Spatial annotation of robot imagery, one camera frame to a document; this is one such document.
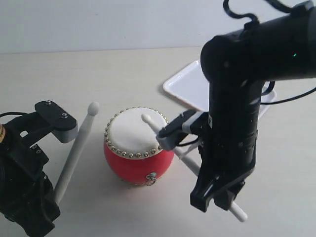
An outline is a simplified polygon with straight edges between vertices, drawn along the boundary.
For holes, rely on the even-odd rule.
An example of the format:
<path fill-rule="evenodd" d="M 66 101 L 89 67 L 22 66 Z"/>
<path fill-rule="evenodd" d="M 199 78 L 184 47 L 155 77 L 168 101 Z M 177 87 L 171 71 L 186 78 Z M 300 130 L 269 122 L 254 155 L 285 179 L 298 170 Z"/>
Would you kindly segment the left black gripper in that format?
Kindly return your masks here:
<path fill-rule="evenodd" d="M 60 216 L 43 171 L 48 157 L 36 144 L 50 132 L 41 116 L 19 116 L 0 126 L 0 211 L 29 237 L 46 236 Z"/>

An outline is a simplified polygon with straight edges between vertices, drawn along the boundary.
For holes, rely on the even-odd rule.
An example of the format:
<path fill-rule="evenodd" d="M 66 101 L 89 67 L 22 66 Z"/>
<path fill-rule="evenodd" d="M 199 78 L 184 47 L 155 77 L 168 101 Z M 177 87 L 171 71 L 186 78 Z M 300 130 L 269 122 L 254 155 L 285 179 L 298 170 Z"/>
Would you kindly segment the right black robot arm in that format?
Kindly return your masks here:
<path fill-rule="evenodd" d="M 207 120 L 198 136 L 201 167 L 190 202 L 205 212 L 209 202 L 231 207 L 255 167 L 257 124 L 265 82 L 316 75 L 316 8 L 304 1 L 267 22 L 252 19 L 202 48 L 209 81 Z"/>

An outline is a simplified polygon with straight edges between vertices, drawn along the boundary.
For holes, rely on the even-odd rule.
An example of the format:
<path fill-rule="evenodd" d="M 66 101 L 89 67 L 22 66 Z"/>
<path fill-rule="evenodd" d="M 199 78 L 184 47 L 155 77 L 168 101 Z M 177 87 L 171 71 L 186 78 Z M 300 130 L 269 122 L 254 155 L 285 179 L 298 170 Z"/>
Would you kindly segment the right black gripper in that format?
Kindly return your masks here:
<path fill-rule="evenodd" d="M 206 212 L 210 200 L 229 210 L 255 167 L 258 111 L 220 111 L 202 126 L 202 164 L 190 204 Z"/>

